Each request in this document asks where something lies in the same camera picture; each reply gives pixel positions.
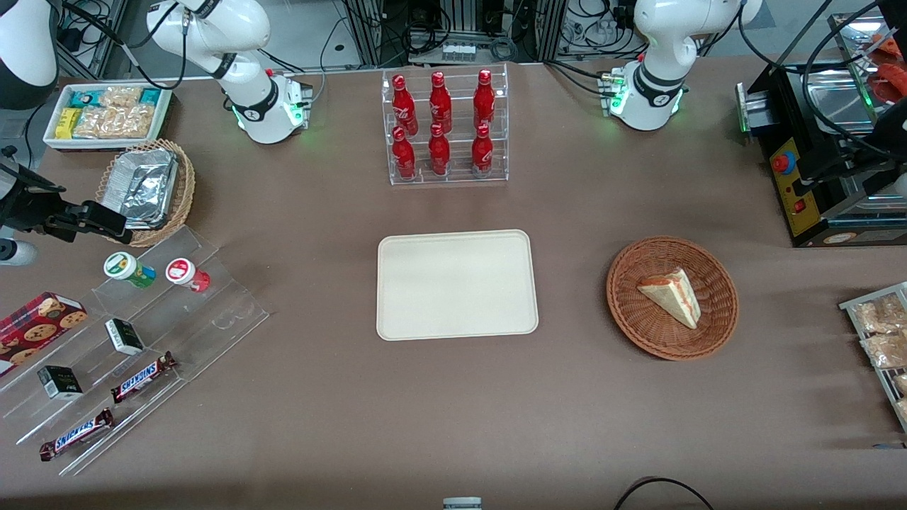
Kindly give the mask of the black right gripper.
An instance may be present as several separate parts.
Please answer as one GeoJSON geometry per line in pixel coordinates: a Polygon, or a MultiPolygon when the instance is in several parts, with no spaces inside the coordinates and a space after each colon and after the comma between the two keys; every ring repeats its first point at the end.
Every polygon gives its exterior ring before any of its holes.
{"type": "Polygon", "coordinates": [[[20,164],[2,164],[2,226],[64,242],[74,242],[78,232],[94,232],[126,245],[133,241],[133,231],[122,214],[85,200],[85,224],[78,216],[79,208],[61,198],[64,190],[20,164]]]}

